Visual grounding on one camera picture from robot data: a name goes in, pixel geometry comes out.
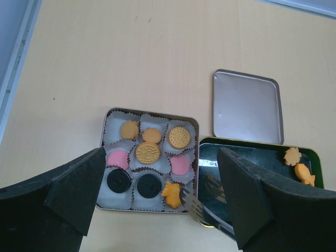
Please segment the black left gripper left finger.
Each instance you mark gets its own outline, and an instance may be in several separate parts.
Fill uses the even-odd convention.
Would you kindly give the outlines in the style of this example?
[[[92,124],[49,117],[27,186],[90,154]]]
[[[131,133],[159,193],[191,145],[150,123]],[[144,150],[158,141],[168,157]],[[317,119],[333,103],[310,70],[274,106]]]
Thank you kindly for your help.
[[[106,167],[106,151],[88,153],[1,188],[1,251],[79,251]]]

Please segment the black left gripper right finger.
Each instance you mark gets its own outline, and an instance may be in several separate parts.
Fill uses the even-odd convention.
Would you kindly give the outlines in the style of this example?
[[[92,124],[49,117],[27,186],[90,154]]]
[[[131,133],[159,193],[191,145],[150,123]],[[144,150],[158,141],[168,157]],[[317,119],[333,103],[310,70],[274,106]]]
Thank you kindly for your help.
[[[335,251],[335,192],[217,154],[235,239],[243,251]]]

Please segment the silver metal tongs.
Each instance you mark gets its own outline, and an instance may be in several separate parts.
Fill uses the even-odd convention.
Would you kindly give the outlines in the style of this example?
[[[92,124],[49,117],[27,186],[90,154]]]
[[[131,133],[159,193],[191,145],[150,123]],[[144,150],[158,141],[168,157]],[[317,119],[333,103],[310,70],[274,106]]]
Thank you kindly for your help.
[[[182,187],[179,198],[191,217],[206,227],[214,227],[231,239],[235,239],[231,214],[227,205],[222,183],[211,174],[205,175],[205,187],[209,195],[220,202],[215,208],[208,208],[190,191]]]

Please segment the black round sandwich cookie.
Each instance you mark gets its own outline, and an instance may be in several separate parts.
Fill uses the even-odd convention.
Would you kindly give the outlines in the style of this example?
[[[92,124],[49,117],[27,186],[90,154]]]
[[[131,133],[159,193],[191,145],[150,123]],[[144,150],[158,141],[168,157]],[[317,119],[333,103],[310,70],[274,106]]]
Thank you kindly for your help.
[[[115,193],[124,193],[131,186],[131,177],[123,169],[115,169],[107,176],[107,185]]]

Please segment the pink round cookie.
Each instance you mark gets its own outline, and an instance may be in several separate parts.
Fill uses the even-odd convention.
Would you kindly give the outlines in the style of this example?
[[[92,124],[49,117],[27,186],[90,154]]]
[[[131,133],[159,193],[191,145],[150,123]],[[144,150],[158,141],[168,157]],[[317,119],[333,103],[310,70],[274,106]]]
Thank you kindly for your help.
[[[117,166],[126,170],[129,167],[128,152],[124,150],[115,150],[108,155],[107,166]]]
[[[175,155],[170,159],[172,173],[178,176],[186,174],[191,166],[190,160],[184,155]]]

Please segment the orange fish cookie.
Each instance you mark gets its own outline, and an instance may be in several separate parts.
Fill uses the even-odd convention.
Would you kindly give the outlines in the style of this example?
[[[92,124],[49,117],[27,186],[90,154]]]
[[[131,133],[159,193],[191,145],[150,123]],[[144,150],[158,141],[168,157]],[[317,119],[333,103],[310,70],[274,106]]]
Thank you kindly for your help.
[[[166,203],[173,209],[182,205],[180,200],[180,185],[177,183],[167,181],[161,195],[165,198]]]

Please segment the plain round orange cookie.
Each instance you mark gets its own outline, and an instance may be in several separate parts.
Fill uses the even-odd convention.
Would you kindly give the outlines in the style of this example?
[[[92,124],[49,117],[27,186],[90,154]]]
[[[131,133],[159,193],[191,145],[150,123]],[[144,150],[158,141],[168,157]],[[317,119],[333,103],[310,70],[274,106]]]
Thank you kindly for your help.
[[[121,126],[120,134],[123,139],[134,140],[139,134],[139,126],[136,121],[128,120]]]

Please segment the dotted round yellow cookie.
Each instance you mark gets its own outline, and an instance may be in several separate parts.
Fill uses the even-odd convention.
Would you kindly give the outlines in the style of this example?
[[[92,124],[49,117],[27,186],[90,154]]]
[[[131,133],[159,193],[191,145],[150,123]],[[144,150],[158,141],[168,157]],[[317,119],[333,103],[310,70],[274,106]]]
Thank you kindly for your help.
[[[181,150],[189,145],[191,141],[191,136],[186,128],[174,127],[169,132],[168,141],[173,148]]]

